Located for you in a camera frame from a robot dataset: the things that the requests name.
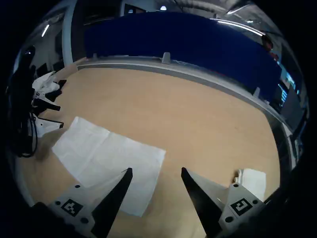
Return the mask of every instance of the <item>desk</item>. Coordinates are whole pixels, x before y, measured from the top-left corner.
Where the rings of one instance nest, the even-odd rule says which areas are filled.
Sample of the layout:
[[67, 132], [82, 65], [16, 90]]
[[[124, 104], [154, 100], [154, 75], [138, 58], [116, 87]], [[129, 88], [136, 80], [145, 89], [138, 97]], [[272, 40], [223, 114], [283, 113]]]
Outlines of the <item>desk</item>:
[[67, 78], [56, 99], [61, 111], [41, 117], [63, 121], [46, 134], [33, 158], [21, 158], [35, 202], [52, 202], [74, 184], [51, 147], [75, 116], [133, 140], [166, 150], [152, 200], [142, 218], [119, 212], [109, 237], [204, 237], [181, 179], [186, 167], [229, 186], [234, 171], [267, 175], [267, 198], [279, 186], [279, 158], [265, 115], [234, 96], [185, 79], [130, 69], [82, 69]]

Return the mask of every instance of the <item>blue partition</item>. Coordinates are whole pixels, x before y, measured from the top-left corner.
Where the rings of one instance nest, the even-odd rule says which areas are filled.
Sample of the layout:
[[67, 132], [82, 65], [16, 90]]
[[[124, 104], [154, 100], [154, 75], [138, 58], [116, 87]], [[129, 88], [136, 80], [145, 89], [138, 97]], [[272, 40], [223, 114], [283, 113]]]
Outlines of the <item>blue partition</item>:
[[85, 31], [87, 57], [130, 55], [184, 61], [233, 78], [270, 101], [281, 68], [263, 47], [216, 21], [186, 13], [150, 12], [104, 21]]

